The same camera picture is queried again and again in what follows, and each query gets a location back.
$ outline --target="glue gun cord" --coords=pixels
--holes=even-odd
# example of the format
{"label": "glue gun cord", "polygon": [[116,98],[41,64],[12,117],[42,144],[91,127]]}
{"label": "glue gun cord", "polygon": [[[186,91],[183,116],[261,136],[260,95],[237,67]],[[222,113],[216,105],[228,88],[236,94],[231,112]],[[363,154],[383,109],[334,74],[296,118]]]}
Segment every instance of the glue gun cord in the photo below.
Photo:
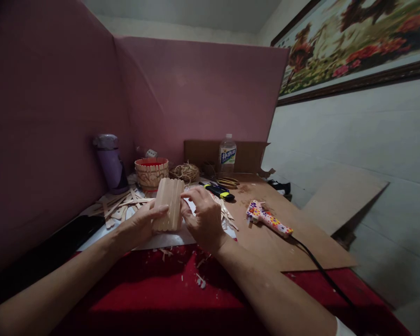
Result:
{"label": "glue gun cord", "polygon": [[336,292],[339,293],[339,295],[345,300],[345,302],[348,303],[348,305],[350,307],[352,307],[355,311],[357,311],[357,307],[355,306],[355,304],[349,299],[349,297],[347,295],[345,295],[345,293],[339,288],[339,286],[333,281],[333,279],[330,278],[330,276],[327,274],[327,272],[325,272],[325,270],[322,268],[321,264],[319,264],[319,262],[314,257],[314,255],[310,252],[310,250],[304,244],[302,244],[300,241],[298,241],[296,238],[294,238],[293,236],[290,236],[290,238],[294,239],[299,245],[301,245],[307,251],[309,257],[314,262],[314,264],[317,266],[319,271],[321,271],[325,280],[334,288],[334,290],[336,290]]}

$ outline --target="white wall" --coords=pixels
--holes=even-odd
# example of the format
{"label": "white wall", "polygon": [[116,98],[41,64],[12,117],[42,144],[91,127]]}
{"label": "white wall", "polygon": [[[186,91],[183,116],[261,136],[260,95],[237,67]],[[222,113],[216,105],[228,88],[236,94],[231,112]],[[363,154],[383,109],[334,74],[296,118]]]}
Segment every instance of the white wall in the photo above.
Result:
{"label": "white wall", "polygon": [[257,44],[257,36],[249,33],[237,33],[228,30],[189,27],[171,23],[143,21],[103,15],[97,15],[97,18],[114,35],[198,42]]}
{"label": "white wall", "polygon": [[[305,4],[283,1],[259,43],[269,45]],[[298,207],[341,165],[390,181],[357,228],[351,253],[357,274],[399,308],[401,321],[419,323],[412,306],[420,309],[420,80],[279,107],[268,142],[263,169],[292,183]]]}

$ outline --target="pink foam board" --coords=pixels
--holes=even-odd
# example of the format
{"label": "pink foam board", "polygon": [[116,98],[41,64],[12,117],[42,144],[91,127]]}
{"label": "pink foam board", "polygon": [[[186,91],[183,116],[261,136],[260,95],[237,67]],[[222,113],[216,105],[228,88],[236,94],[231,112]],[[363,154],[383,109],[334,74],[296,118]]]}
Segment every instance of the pink foam board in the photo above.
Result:
{"label": "pink foam board", "polygon": [[0,268],[106,190],[91,145],[129,105],[113,36],[80,1],[0,1]]}
{"label": "pink foam board", "polygon": [[175,164],[183,141],[267,141],[287,49],[116,38],[136,144]]}

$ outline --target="bottle label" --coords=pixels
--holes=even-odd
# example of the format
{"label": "bottle label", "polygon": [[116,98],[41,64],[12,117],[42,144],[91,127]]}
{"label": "bottle label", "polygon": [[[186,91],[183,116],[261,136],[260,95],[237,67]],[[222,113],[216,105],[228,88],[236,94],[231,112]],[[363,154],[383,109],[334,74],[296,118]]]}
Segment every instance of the bottle label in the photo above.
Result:
{"label": "bottle label", "polygon": [[221,164],[235,164],[235,154],[237,153],[237,149],[227,149],[227,148],[220,148],[220,160]]}

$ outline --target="painting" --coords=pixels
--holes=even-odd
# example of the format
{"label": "painting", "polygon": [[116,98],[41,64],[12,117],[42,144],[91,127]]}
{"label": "painting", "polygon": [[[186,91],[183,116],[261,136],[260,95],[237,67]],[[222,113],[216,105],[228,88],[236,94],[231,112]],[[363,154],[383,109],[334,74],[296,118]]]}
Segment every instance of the painting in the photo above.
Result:
{"label": "painting", "polygon": [[420,77],[420,0],[312,0],[274,38],[290,48],[278,106]]}

